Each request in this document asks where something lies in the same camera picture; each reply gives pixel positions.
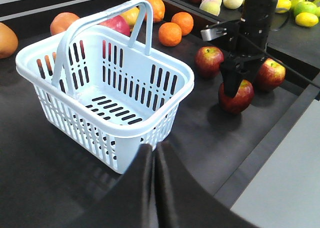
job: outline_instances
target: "tangerine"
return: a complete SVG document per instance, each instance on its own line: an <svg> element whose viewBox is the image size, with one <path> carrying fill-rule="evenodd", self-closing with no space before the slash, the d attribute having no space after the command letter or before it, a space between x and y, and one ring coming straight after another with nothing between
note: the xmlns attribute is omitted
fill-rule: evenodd
<svg viewBox="0 0 320 228"><path fill-rule="evenodd" d="M11 56L18 47L18 38L15 32L0 22L0 59Z"/></svg>
<svg viewBox="0 0 320 228"><path fill-rule="evenodd" d="M190 13L178 12L171 18L171 22L178 24L182 30L182 36L189 34L194 27L194 19Z"/></svg>
<svg viewBox="0 0 320 228"><path fill-rule="evenodd" d="M78 19L78 15L72 12L59 13L50 24L51 35L56 35L66 31L68 27Z"/></svg>
<svg viewBox="0 0 320 228"><path fill-rule="evenodd" d="M162 0L147 0L152 7L153 10L153 22L160 22L165 17L166 7Z"/></svg>
<svg viewBox="0 0 320 228"><path fill-rule="evenodd" d="M159 42L167 47L177 46L182 40L182 30L174 22L162 24L158 31Z"/></svg>

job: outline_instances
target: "black cable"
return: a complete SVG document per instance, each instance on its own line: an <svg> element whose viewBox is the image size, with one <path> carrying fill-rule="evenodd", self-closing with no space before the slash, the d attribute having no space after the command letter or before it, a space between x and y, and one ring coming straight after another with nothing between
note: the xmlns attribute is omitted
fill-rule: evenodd
<svg viewBox="0 0 320 228"><path fill-rule="evenodd" d="M320 89L320 85L314 83L313 81L311 81L310 79L306 78L305 76L303 76L302 74L298 73L297 71L295 71L293 68L285 65L283 62L281 62L280 60L278 60L277 58L275 58L274 56L272 56L270 53L264 51L262 48L260 48L259 46L257 46L256 44L254 44L250 39L248 39L246 36L244 36L243 34L239 33L239 35L244 38L248 43L250 43L253 47L255 47L256 49L258 49L259 51L263 52L266 56L270 57L271 59L273 59L274 61L276 61L277 63L279 63L280 65L282 65L283 67L285 67L286 69L290 70L291 72L293 72L296 76L302 78L304 81L308 82L309 84L313 85L314 87Z"/></svg>

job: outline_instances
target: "orange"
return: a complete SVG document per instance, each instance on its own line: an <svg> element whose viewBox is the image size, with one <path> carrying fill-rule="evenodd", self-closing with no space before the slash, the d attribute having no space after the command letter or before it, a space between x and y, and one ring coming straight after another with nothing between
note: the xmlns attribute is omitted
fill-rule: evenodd
<svg viewBox="0 0 320 228"><path fill-rule="evenodd" d="M180 26L174 22L162 24L158 34L160 43L167 47L174 47L182 40L182 30Z"/></svg>
<svg viewBox="0 0 320 228"><path fill-rule="evenodd" d="M182 30L182 36L189 34L194 27L194 19L190 13L178 12L171 18L171 22L178 24Z"/></svg>
<svg viewBox="0 0 320 228"><path fill-rule="evenodd" d="M0 58L11 56L18 47L18 38L11 28L0 22Z"/></svg>
<svg viewBox="0 0 320 228"><path fill-rule="evenodd" d="M123 17L127 22L127 24L129 25L130 31L132 31L132 29L134 28L138 15L139 15L139 8L137 7L133 7L120 14L120 16Z"/></svg>
<svg viewBox="0 0 320 228"><path fill-rule="evenodd" d="M56 35L66 31L68 27L78 19L78 15L72 12L59 13L50 24L51 35Z"/></svg>
<svg viewBox="0 0 320 228"><path fill-rule="evenodd" d="M153 9L153 22L160 22L165 17L166 7L162 0L147 0Z"/></svg>

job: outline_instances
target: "green apple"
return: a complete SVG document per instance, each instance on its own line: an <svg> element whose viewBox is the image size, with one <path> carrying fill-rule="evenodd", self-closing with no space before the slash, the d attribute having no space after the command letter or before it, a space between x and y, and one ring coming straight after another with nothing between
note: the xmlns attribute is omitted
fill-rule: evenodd
<svg viewBox="0 0 320 228"><path fill-rule="evenodd" d="M314 14L315 14L317 17L320 17L320 7L316 7Z"/></svg>
<svg viewBox="0 0 320 228"><path fill-rule="evenodd" d="M299 13L302 12L309 12L309 13L315 13L316 12L316 5L310 1L303 1L299 2L293 10L293 15L297 16Z"/></svg>
<svg viewBox="0 0 320 228"><path fill-rule="evenodd" d="M314 3L317 7L320 6L320 0L313 0L313 3Z"/></svg>

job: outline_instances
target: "yellow fruit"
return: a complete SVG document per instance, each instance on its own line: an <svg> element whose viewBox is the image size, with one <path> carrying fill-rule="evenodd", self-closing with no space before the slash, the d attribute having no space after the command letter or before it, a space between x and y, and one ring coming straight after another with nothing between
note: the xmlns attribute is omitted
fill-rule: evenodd
<svg viewBox="0 0 320 228"><path fill-rule="evenodd" d="M276 13L285 13L291 8L290 0L278 0L275 8Z"/></svg>
<svg viewBox="0 0 320 228"><path fill-rule="evenodd" d="M309 12L299 13L295 18L295 23L302 27L313 27L319 22L318 17Z"/></svg>
<svg viewBox="0 0 320 228"><path fill-rule="evenodd" d="M0 22L0 59L11 56L18 47L18 38L4 23Z"/></svg>
<svg viewBox="0 0 320 228"><path fill-rule="evenodd" d="M123 17L127 22L127 24L129 25L130 31L132 31L132 29L134 28L134 25L138 18L138 14L139 14L139 8L137 7L133 7L128 11L125 11L122 14L120 14L120 16Z"/></svg>

